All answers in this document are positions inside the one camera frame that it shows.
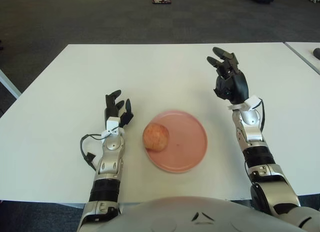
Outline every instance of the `white table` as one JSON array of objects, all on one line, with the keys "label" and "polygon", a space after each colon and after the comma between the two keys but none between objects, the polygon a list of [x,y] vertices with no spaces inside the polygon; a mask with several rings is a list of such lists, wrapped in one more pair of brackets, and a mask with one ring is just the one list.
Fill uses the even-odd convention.
[{"label": "white table", "polygon": [[[206,57],[214,46],[235,52],[249,93],[264,99],[263,134],[296,193],[318,193],[320,76],[284,44],[69,45],[0,119],[0,199],[87,202],[94,171],[80,154],[80,138],[103,131],[105,94],[116,89],[131,99],[134,113],[121,202],[249,199],[229,102],[213,92],[217,74]],[[193,114],[208,136],[202,162],[182,174],[158,169],[143,148],[143,129],[168,109]],[[84,149],[97,158],[102,153],[95,140]]]},{"label": "white table", "polygon": [[320,48],[320,43],[285,43],[294,53],[320,74],[320,60],[313,55],[314,49]]}]

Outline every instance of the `joint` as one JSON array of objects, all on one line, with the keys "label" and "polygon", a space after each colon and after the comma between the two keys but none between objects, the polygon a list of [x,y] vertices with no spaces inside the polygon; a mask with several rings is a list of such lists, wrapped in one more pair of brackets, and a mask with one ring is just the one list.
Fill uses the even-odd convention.
[{"label": "joint", "polygon": [[242,152],[248,168],[275,164],[274,157],[266,146],[249,147]]},{"label": "joint", "polygon": [[101,137],[105,138],[110,135],[119,135],[119,125],[120,118],[109,117],[105,123],[106,130],[101,133]]},{"label": "joint", "polygon": [[261,103],[261,99],[256,95],[249,97],[243,103],[228,106],[230,110],[239,110],[242,112],[252,111]]},{"label": "joint", "polygon": [[125,152],[125,141],[121,136],[107,138],[102,146],[103,155],[98,164],[98,172],[118,174],[123,164],[123,154]]},{"label": "joint", "polygon": [[262,211],[275,217],[300,206],[298,196],[285,181],[266,181],[254,183],[251,187],[253,203]]},{"label": "joint", "polygon": [[242,151],[250,147],[265,146],[267,143],[260,130],[260,115],[256,110],[245,113],[246,120],[250,121],[250,124],[244,121],[239,110],[233,111],[233,122],[236,127],[236,138]]},{"label": "joint", "polygon": [[119,205],[112,201],[91,201],[85,204],[77,231],[91,221],[109,221],[119,214]]},{"label": "joint", "polygon": [[278,164],[262,164],[250,167],[248,174],[252,182],[261,181],[285,181],[289,184],[286,176],[284,175],[281,167]]},{"label": "joint", "polygon": [[116,171],[108,171],[105,170],[102,166],[100,166],[100,169],[98,170],[98,173],[95,174],[94,180],[98,179],[116,179],[121,181],[122,177],[122,171],[123,171],[124,161],[121,158],[119,163],[116,165]]}]

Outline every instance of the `small object on floor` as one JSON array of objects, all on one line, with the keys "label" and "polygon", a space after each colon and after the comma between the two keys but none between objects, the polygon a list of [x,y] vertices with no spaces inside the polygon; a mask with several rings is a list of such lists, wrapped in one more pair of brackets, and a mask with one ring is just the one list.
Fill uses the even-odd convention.
[{"label": "small object on floor", "polygon": [[313,55],[320,60],[320,48],[314,49]]},{"label": "small object on floor", "polygon": [[152,4],[171,4],[171,0],[152,0]]}]

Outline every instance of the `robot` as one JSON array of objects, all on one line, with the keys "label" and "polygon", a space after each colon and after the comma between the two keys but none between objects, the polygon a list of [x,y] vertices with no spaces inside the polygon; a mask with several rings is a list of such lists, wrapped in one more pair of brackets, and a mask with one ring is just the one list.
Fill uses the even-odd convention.
[{"label": "robot", "polygon": [[[263,101],[257,96],[249,97],[247,81],[238,69],[235,54],[216,47],[213,52],[223,60],[207,57],[218,73],[214,92],[231,102],[229,109],[232,110],[236,139],[248,167],[255,209],[214,198],[171,197],[141,203],[120,214],[118,194],[125,150],[123,127],[133,114],[127,100],[126,112],[119,117],[124,101],[115,102],[121,94],[118,90],[106,95],[106,130],[99,138],[103,156],[77,231],[320,231],[320,212],[300,205],[298,196],[269,151],[262,135]],[[260,105],[262,116],[256,110]],[[95,169],[92,165],[94,155],[85,155],[82,146],[81,151],[86,162]]]}]

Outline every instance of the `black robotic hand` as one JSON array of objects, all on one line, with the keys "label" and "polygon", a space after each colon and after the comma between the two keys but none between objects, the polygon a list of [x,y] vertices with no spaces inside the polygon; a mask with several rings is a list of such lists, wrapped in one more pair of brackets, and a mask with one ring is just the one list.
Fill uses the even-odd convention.
[{"label": "black robotic hand", "polygon": [[104,111],[104,123],[107,125],[107,120],[109,117],[118,117],[119,116],[119,110],[123,107],[125,104],[126,112],[124,112],[120,117],[120,128],[123,128],[125,125],[127,125],[131,119],[133,118],[133,113],[131,112],[131,103],[130,99],[127,99],[126,102],[124,100],[121,100],[116,104],[116,99],[121,94],[121,90],[116,90],[111,94],[107,94],[105,96],[105,103],[106,103],[106,109]]},{"label": "black robotic hand", "polygon": [[217,47],[213,48],[213,52],[223,60],[220,62],[212,57],[206,58],[218,73],[215,94],[222,99],[228,99],[232,104],[243,103],[249,98],[249,90],[244,74],[238,69],[239,63],[235,54]]}]

